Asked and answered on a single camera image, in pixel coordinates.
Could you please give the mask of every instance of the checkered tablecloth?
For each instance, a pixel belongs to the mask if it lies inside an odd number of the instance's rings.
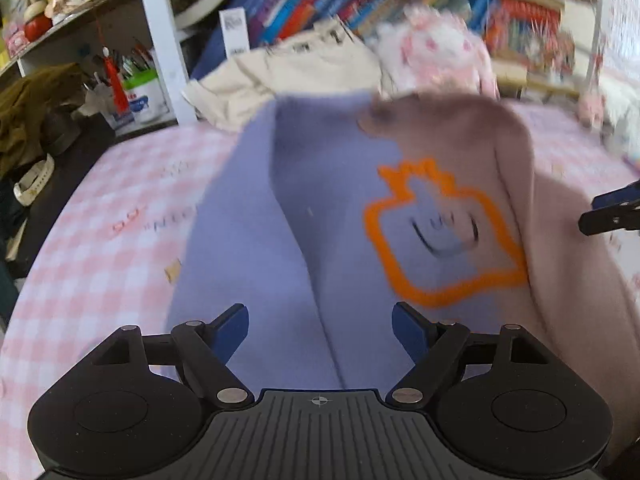
[[[588,196],[636,180],[564,112],[516,108],[531,128],[539,171]],[[24,285],[0,352],[0,480],[32,480],[42,471],[27,416],[78,359],[124,324],[164,332],[173,290],[165,269],[181,257],[198,201],[233,144],[206,124],[130,140],[111,148],[73,195]],[[640,238],[610,240],[627,281],[640,290],[640,269],[625,259],[640,253]]]

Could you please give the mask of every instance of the black circular motor housing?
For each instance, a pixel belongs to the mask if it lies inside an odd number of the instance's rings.
[[[114,332],[54,384],[31,409],[28,433],[45,466],[126,478],[182,454],[201,426],[198,397],[151,373],[136,328]]]
[[[503,329],[500,338],[507,343],[509,335]],[[506,351],[498,346],[488,373],[443,394],[434,410],[437,426],[457,453],[503,475],[557,478],[594,465],[612,430],[606,403],[524,335],[513,346],[500,345]],[[526,347],[521,354],[532,358],[513,359],[514,346]]]

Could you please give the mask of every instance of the shirt tag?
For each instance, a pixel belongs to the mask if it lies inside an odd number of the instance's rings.
[[[242,7],[220,10],[222,39],[225,42],[226,58],[248,52],[249,33],[246,28],[246,15]]]

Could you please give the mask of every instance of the black desk surface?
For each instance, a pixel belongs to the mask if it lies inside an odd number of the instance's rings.
[[[31,205],[17,258],[7,263],[14,279],[27,276],[62,209],[89,170],[114,143],[114,132],[101,115],[85,118],[79,124],[82,133],[65,153],[55,157],[53,175]]]

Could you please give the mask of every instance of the pen holder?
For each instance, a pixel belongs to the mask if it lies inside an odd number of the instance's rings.
[[[149,123],[168,112],[155,69],[145,70],[123,81],[122,87],[137,123]]]

